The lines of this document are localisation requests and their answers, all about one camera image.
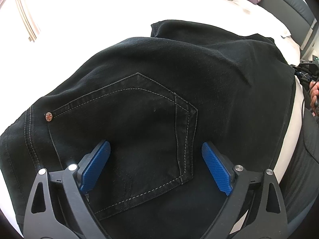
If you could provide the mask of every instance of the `black jeans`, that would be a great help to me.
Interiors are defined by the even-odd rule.
[[[152,27],[94,55],[2,134],[18,217],[40,168],[78,163],[102,139],[111,156],[89,200],[114,239],[203,235],[225,200],[205,141],[248,170],[274,167],[296,83],[273,40],[183,21]]]

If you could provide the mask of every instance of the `person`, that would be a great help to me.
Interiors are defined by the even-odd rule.
[[[311,102],[310,102],[310,106],[313,110],[313,112],[316,112],[316,105],[315,102],[317,101],[318,95],[319,95],[319,83],[315,83],[315,82],[310,82],[310,98],[311,98]]]

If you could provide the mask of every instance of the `screw head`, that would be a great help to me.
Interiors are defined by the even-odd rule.
[[[39,173],[39,175],[43,175],[46,172],[47,172],[47,170],[43,168],[43,169],[40,169],[38,173]]]
[[[238,172],[241,172],[243,169],[244,168],[241,165],[239,165],[239,164],[235,166],[235,170],[238,171]]]
[[[78,167],[77,164],[70,164],[69,167],[68,167],[68,169],[69,169],[70,171],[75,171],[75,170],[77,169],[77,167]]]
[[[267,170],[266,170],[266,173],[267,173],[268,175],[273,175],[273,174],[274,174],[273,170],[271,170],[271,169],[267,169]]]

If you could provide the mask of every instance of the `gray headboard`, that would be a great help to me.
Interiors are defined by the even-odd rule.
[[[312,48],[318,22],[303,0],[262,0],[259,6],[272,13],[290,30],[300,46],[301,57]]]

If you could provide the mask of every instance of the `rivet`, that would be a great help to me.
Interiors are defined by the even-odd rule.
[[[70,164],[69,167],[68,167],[68,169],[69,169],[70,171],[75,171],[75,170],[77,169],[77,167],[78,167],[77,164]]]
[[[236,165],[235,166],[235,170],[238,171],[238,172],[242,172],[244,168],[241,166],[241,165]]]
[[[45,119],[47,120],[47,122],[50,122],[53,119],[52,113],[47,112],[47,114],[45,114]]]
[[[273,175],[273,174],[274,174],[273,170],[271,170],[271,169],[267,169],[267,170],[266,170],[266,173],[267,173],[268,175]]]
[[[39,175],[43,175],[47,172],[47,170],[45,170],[44,168],[43,169],[40,169],[39,170]]]

